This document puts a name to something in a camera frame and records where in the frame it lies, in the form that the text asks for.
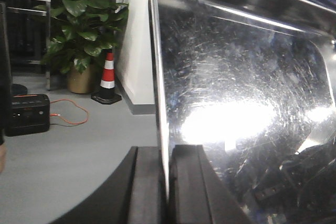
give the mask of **plant pot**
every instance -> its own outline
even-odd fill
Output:
[[[93,65],[83,72],[79,73],[73,66],[68,73],[68,90],[76,94],[87,94],[94,91],[95,88],[95,68]]]

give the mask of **stainless steel panel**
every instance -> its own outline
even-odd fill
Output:
[[[151,0],[151,6],[166,176],[168,150],[202,144],[256,223],[326,218],[313,206],[321,199],[307,194],[311,177],[287,172],[328,170],[334,162],[336,51],[327,32],[336,13],[304,0]],[[329,197],[336,193],[325,188]]]

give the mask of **orange and white traffic cone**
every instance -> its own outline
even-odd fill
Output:
[[[108,52],[105,60],[103,76],[100,82],[99,92],[92,94],[91,98],[101,104],[113,104],[121,100],[121,96],[115,94],[113,53]]]

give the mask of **black stand base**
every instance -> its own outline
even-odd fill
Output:
[[[21,84],[12,84],[12,95],[25,95],[28,89]]]
[[[112,98],[105,99],[100,96],[99,92],[97,92],[91,95],[91,99],[101,104],[113,104],[113,103],[121,101],[121,96],[118,94],[114,94]]]

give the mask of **power cord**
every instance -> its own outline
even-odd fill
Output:
[[[72,124],[72,125],[80,125],[80,124],[84,124],[86,123],[88,120],[89,120],[89,111],[87,111],[86,109],[84,109],[83,107],[79,106],[77,103],[75,103],[73,100],[70,100],[70,99],[59,99],[59,100],[56,100],[56,101],[52,101],[50,102],[50,104],[52,103],[55,103],[55,102],[60,102],[60,101],[68,101],[68,102],[71,102],[73,105],[75,105],[76,107],[80,108],[81,110],[85,111],[86,113],[86,119],[84,121],[81,121],[81,122],[71,122],[67,119],[65,119],[63,116],[61,116],[60,114],[57,114],[57,113],[52,113],[50,114],[50,117],[51,116],[57,116],[59,117],[60,119],[62,119],[64,122],[68,123],[68,124]]]

